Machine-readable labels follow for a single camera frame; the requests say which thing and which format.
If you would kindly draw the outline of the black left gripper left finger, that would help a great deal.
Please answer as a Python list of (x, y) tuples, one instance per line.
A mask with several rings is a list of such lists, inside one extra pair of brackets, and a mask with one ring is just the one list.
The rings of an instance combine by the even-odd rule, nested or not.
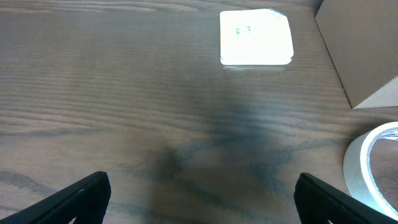
[(1, 220), (1, 223), (102, 224), (111, 197), (106, 172), (97, 171), (55, 194)]

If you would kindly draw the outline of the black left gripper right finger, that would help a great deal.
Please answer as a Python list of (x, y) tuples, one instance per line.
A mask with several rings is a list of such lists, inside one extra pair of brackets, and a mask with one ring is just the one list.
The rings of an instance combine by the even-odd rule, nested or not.
[(302, 224), (397, 224), (397, 221), (303, 172), (294, 202)]

